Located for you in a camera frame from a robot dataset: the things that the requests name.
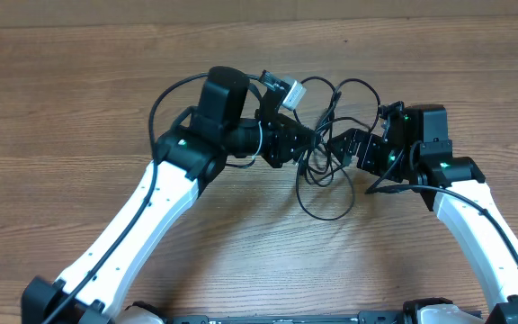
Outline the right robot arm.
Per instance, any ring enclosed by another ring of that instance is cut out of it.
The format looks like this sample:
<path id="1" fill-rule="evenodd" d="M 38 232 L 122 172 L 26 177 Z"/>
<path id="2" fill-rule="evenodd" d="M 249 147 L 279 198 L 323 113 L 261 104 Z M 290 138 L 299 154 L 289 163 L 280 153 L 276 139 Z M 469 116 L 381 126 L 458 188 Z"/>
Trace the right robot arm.
<path id="1" fill-rule="evenodd" d="M 382 105 L 382 135 L 349 129 L 326 143 L 343 166 L 377 177 L 367 194 L 421 195 L 459 243 L 489 308 L 488 322 L 518 323 L 518 239 L 471 157 L 456 157 L 441 104 Z"/>

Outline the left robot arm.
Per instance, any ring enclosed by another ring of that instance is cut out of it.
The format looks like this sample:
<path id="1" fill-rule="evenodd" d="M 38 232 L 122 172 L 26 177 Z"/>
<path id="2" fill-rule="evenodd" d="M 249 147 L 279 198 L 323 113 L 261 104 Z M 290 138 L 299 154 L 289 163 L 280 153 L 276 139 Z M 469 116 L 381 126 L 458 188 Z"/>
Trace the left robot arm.
<path id="1" fill-rule="evenodd" d="M 54 282 L 36 277 L 25 288 L 22 322 L 114 322 L 158 243 L 228 157 L 262 157 L 280 168 L 317 143 L 313 130 L 280 112 L 298 106 L 306 92 L 299 81 L 222 66 L 201 79 L 199 102 L 160 137 L 149 137 L 152 160 L 98 239 Z"/>

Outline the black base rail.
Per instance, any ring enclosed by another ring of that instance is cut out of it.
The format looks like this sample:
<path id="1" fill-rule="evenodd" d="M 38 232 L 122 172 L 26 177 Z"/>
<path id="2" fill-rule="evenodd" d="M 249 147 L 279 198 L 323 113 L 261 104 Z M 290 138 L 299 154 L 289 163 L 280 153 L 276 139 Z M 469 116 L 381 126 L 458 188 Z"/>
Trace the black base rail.
<path id="1" fill-rule="evenodd" d="M 479 311 L 465 312 L 453 304 L 427 306 L 412 315 L 405 310 L 363 310 L 356 314 L 209 317 L 187 315 L 170 317 L 154 306 L 135 301 L 114 320 L 125 324 L 396 324 L 396 323 L 484 323 Z"/>

